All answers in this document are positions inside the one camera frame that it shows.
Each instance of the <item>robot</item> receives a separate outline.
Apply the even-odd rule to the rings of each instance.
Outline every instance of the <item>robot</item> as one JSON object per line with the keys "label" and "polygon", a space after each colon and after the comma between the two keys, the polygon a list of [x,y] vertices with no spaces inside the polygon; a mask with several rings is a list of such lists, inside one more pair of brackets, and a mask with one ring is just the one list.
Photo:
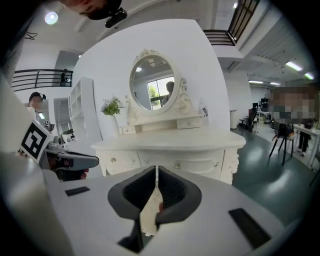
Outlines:
{"label": "robot", "polygon": [[[150,166],[85,180],[66,181],[65,175],[61,182],[56,170],[83,172],[99,159],[59,148],[35,121],[30,128],[21,143],[29,158],[0,154],[0,190],[45,255],[270,255],[285,239],[272,213],[235,187],[195,173]],[[58,162],[54,171],[52,155]],[[144,246],[140,213],[156,176],[163,210],[154,220],[157,233]]]}

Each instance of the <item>black pad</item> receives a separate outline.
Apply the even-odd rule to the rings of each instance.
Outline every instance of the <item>black pad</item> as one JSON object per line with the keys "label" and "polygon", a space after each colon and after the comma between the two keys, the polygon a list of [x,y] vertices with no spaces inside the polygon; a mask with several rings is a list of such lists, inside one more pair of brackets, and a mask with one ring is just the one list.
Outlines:
{"label": "black pad", "polygon": [[82,186],[82,187],[77,187],[77,188],[73,188],[73,189],[69,189],[69,190],[66,190],[65,193],[68,197],[71,197],[71,196],[75,196],[75,195],[78,195],[78,194],[81,194],[81,193],[84,193],[84,192],[87,192],[89,191],[90,189],[86,186]]}
{"label": "black pad", "polygon": [[254,249],[262,246],[271,239],[244,209],[230,210],[229,214]]}
{"label": "black pad", "polygon": [[201,190],[189,180],[159,166],[159,190],[163,197],[163,212],[155,218],[161,224],[181,222],[188,218],[200,205]]}

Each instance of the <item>window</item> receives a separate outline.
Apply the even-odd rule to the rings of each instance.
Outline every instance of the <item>window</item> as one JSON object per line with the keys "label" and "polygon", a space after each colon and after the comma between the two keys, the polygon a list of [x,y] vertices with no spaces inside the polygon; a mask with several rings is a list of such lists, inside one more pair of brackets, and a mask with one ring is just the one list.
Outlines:
{"label": "window", "polygon": [[161,101],[168,94],[166,84],[170,81],[174,82],[175,77],[170,76],[167,78],[148,82],[148,90],[152,110],[157,110],[161,108]]}

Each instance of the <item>ceiling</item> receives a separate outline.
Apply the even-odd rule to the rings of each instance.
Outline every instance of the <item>ceiling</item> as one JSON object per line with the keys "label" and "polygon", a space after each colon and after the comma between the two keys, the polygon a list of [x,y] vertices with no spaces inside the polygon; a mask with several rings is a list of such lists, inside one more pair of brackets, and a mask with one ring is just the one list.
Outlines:
{"label": "ceiling", "polygon": [[[38,33],[37,43],[54,45],[61,51],[84,53],[105,37],[127,27],[162,19],[194,19],[202,29],[228,27],[236,0],[122,0],[128,18],[107,29],[104,20],[90,20],[65,8],[60,2],[44,3],[29,32]],[[58,22],[45,23],[48,12],[58,13]]]}
{"label": "ceiling", "polygon": [[[233,60],[220,59],[226,70]],[[296,71],[285,64],[292,61],[302,67]],[[236,70],[246,71],[251,80],[284,83],[304,79],[306,72],[315,74],[313,59],[303,41],[285,17],[243,59]]]}
{"label": "ceiling", "polygon": [[141,79],[161,72],[171,71],[170,65],[162,57],[152,57],[139,65],[140,72],[135,72],[134,79]]}

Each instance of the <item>gray floor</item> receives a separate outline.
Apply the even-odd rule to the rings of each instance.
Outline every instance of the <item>gray floor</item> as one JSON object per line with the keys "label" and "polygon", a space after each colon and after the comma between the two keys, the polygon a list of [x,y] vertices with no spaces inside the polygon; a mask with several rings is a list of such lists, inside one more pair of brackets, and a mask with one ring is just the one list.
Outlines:
{"label": "gray floor", "polygon": [[233,175],[232,185],[271,211],[286,226],[300,218],[311,199],[318,182],[309,187],[314,177],[306,165],[295,157],[275,148],[273,143],[243,129],[232,132],[244,136],[246,144],[238,150],[239,166]]}

